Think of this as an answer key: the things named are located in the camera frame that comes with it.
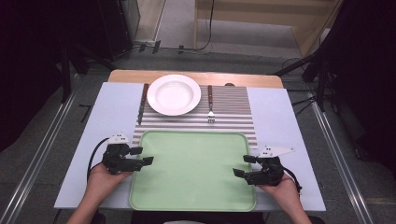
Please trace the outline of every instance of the person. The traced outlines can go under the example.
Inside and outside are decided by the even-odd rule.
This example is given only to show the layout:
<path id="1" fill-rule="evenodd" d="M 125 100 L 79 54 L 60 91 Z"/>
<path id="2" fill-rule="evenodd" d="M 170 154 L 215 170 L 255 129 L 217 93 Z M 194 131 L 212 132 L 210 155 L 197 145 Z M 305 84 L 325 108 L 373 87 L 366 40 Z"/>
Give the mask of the person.
<path id="1" fill-rule="evenodd" d="M 67 224 L 91 223 L 98 207 L 103 200 L 132 172 L 122 172 L 112 175 L 106 167 L 99 163 L 92 168 L 84 196 L 68 219 Z M 288 175 L 283 175 L 277 186 L 257 186 L 269 193 L 287 214 L 293 224 L 309 224 L 310 218 L 301 205 L 294 181 Z"/>

